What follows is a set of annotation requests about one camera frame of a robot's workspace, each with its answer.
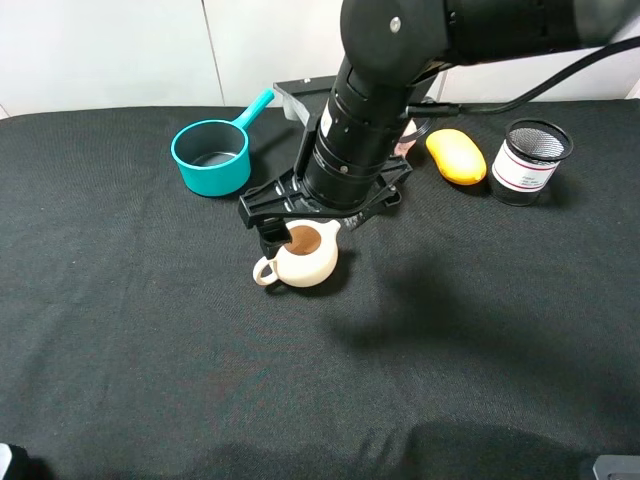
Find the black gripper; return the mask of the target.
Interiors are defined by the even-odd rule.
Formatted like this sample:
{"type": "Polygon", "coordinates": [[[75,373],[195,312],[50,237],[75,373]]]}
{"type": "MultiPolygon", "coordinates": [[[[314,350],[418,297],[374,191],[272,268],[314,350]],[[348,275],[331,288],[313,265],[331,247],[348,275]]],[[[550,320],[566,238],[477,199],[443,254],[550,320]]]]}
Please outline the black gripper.
{"type": "Polygon", "coordinates": [[[258,228],[260,246],[267,259],[273,259],[281,247],[291,242],[291,233],[283,219],[338,219],[353,231],[372,217],[402,200],[399,185],[413,169],[403,157],[390,157],[366,194],[362,204],[347,209],[327,206],[315,199],[293,169],[240,196],[239,214],[248,229],[258,228]]]}

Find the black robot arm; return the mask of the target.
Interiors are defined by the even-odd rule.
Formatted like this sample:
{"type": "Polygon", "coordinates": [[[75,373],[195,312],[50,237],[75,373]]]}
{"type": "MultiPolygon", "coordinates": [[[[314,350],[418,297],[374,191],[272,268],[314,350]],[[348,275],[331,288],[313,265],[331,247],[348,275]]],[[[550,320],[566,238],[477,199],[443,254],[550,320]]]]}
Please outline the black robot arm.
{"type": "Polygon", "coordinates": [[[586,56],[509,102],[531,101],[575,73],[634,49],[619,33],[635,1],[346,1],[345,56],[324,107],[308,118],[296,162],[248,190],[239,212],[267,258],[287,244],[289,219],[364,220],[399,202],[410,174],[394,152],[418,118],[483,115],[480,105],[422,102],[418,90],[457,66],[585,50],[586,56]]]}

